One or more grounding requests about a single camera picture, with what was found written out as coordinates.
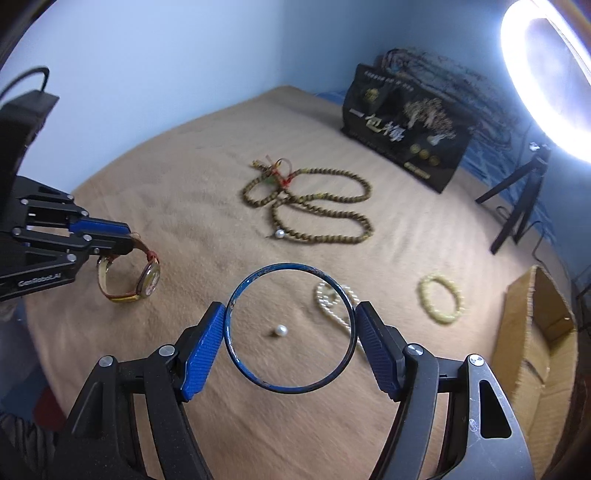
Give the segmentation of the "black snack bag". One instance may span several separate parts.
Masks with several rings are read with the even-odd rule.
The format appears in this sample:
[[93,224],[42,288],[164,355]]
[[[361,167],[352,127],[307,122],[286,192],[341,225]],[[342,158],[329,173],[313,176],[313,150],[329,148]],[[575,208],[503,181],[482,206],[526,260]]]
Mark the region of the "black snack bag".
[[356,66],[342,121],[346,136],[438,193],[452,180],[476,127],[461,106],[365,64]]

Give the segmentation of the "cardboard box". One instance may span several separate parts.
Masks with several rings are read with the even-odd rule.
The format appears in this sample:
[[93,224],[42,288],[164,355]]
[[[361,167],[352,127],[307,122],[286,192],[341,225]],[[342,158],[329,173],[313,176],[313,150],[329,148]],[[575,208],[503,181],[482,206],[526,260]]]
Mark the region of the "cardboard box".
[[547,271],[533,266],[507,288],[491,365],[518,419],[538,479],[558,452],[577,364],[574,314]]

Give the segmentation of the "loose white pearl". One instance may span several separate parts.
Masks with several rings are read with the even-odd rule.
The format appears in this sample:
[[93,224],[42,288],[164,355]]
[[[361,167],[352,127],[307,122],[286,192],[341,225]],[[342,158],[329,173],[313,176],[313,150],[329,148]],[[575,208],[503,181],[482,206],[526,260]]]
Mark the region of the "loose white pearl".
[[279,337],[284,337],[286,336],[288,333],[287,327],[280,324],[276,326],[276,329],[274,329],[274,334],[276,334],[276,336]]

